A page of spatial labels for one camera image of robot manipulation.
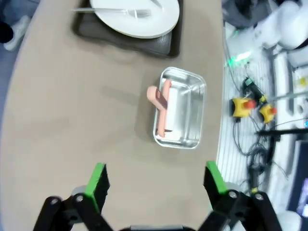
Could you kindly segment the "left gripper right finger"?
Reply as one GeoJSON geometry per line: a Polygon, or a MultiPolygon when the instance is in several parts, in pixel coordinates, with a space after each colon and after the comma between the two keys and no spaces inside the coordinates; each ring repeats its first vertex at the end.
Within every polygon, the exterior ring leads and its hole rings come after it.
{"type": "Polygon", "coordinates": [[[212,212],[200,226],[201,231],[233,230],[241,223],[246,231],[280,231],[281,225],[265,192],[251,195],[228,189],[214,161],[205,167],[204,188],[212,212]]]}

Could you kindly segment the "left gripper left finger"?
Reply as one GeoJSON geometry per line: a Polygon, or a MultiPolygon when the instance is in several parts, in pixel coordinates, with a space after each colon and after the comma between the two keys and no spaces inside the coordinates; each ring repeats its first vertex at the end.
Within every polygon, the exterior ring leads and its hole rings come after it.
{"type": "Polygon", "coordinates": [[[102,217],[102,209],[110,187],[106,164],[97,163],[83,192],[62,200],[58,196],[45,199],[33,230],[70,231],[84,224],[89,231],[111,231],[102,217]]]}

